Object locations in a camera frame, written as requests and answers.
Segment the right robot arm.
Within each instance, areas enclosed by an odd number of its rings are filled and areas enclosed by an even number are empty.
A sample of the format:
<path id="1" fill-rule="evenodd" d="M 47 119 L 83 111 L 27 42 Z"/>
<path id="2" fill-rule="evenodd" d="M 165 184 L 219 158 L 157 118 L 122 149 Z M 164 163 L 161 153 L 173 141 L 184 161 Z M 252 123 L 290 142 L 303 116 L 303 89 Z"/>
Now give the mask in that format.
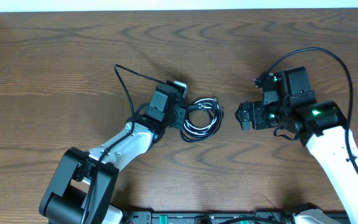
<path id="1" fill-rule="evenodd" d="M 358 148 L 338 105 L 317 102 L 305 67 L 269 73 L 259 88 L 263 99 L 235 112 L 241 128 L 293 133 L 325 171 L 349 221 L 358 223 Z"/>

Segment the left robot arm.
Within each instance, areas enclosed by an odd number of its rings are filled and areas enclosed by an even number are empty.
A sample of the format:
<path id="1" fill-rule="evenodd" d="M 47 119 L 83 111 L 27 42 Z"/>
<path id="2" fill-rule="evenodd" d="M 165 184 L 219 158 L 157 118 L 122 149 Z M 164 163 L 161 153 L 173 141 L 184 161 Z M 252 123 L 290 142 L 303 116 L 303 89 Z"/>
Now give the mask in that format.
<path id="1" fill-rule="evenodd" d="M 40 202 L 49 223 L 120 223 L 124 213 L 111 205 L 120 171 L 161 140 L 166 128 L 181 129 L 187 85 L 159 83 L 150 103 L 126 121 L 123 130 L 102 145 L 67 150 Z"/>

